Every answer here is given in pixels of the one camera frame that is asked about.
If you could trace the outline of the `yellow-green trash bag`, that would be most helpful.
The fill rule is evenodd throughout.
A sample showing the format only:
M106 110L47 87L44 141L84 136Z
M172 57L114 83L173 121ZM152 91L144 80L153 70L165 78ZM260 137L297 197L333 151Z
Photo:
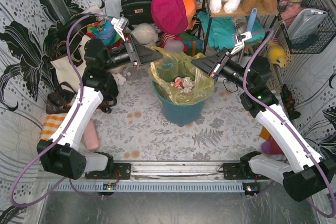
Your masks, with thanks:
M183 52L166 52L161 47L152 49L163 58L150 63L148 74L164 99L176 105L193 105L214 93L214 80L192 64L194 59L204 59L203 53L191 57Z

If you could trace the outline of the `teal plastic trash bin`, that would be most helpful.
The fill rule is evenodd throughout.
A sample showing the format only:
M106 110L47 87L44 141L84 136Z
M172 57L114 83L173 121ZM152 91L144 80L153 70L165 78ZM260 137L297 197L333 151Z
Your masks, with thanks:
M169 122L182 127L201 116L205 101L193 105L176 105L159 94L159 85L154 81L152 81L152 87L159 99L161 112Z

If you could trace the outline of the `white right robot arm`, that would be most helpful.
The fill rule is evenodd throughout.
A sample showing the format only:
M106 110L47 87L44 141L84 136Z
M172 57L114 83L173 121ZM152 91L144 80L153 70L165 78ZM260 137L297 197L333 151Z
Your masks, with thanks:
M252 173L265 176L284 186L297 202L330 188L335 161L323 158L298 133L266 83L271 76L268 59L257 56L245 67L232 61L226 50L192 64L210 77L222 76L244 92L240 95L246 111L270 133L288 160L288 164L255 152L248 154Z

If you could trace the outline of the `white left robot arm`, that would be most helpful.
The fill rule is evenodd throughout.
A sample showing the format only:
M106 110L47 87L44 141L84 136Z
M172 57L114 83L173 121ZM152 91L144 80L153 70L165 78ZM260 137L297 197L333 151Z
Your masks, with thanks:
M138 67L162 59L163 55L141 45L133 35L112 50L100 39L88 40L84 49L86 69L75 101L51 138L39 141L37 152L47 172L74 180L82 175L105 179L116 174L113 156L103 152L82 155L78 149L94 111L102 102L117 102L116 84L109 70L127 63Z

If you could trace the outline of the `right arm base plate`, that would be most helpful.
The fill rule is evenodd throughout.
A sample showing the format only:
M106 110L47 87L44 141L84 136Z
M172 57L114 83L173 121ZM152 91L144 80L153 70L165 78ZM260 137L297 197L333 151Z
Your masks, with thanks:
M246 163L224 163L222 168L227 180L268 180L268 177L253 173Z

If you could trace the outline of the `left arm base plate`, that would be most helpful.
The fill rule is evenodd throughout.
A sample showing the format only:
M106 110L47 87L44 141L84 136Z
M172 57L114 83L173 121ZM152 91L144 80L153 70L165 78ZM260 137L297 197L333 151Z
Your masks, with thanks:
M130 163L114 163L108 164L108 166L102 171L92 171L85 173L86 179L107 179L107 180L128 180L131 175Z

